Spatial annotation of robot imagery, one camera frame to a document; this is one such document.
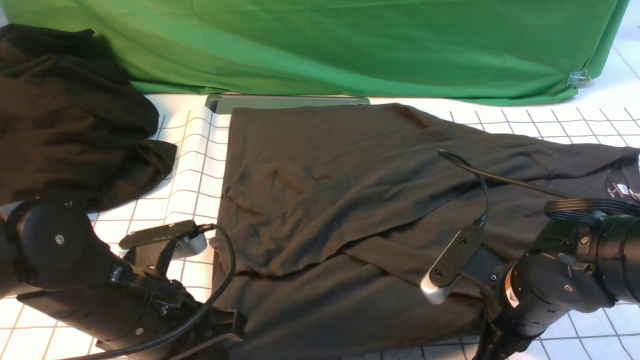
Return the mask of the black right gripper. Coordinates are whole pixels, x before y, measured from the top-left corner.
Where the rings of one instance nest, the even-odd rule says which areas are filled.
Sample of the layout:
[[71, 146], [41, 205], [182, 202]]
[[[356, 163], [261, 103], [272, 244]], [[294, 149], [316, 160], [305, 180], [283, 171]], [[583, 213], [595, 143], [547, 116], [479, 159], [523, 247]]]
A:
[[503, 261], [482, 245], [475, 255], [484, 321], [477, 360], [505, 360], [525, 351], [568, 312], [593, 313], [612, 308], [615, 292], [605, 282], [616, 262], [613, 244], [598, 244], [586, 261], [558, 253], [526, 254]]

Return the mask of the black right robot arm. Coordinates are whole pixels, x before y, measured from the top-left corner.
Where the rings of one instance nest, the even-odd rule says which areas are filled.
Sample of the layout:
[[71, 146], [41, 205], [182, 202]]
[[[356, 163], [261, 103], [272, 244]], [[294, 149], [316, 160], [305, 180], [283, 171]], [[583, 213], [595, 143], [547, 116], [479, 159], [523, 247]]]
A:
[[560, 199], [544, 212], [549, 221], [530, 248], [495, 269], [476, 360], [522, 353], [569, 312], [639, 303], [638, 205]]

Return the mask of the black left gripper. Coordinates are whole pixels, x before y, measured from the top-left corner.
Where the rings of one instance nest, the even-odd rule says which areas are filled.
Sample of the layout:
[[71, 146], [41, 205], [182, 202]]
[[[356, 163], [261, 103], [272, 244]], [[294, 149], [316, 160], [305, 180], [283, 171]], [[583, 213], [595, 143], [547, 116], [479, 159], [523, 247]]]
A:
[[[114, 351], [152, 342], [190, 321], [202, 307], [178, 281], [167, 278], [176, 246], [135, 246], [117, 259], [99, 285], [21, 294], [18, 301], [96, 339]], [[210, 309], [199, 328], [202, 341], [165, 360], [228, 360], [227, 347], [246, 339], [247, 317]]]

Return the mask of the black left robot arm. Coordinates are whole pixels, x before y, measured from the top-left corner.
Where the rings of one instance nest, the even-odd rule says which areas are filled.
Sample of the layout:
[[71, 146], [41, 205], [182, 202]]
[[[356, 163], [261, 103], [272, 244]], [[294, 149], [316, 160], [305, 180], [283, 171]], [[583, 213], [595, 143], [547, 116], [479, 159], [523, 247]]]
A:
[[167, 278], [170, 262], [203, 251], [210, 231], [222, 236], [235, 271], [217, 224], [187, 219], [134, 231], [119, 242], [120, 256], [73, 203], [12, 203], [1, 208], [1, 296], [94, 337], [102, 352], [87, 360], [226, 360], [247, 324], [237, 310], [214, 306], [232, 276], [204, 302]]

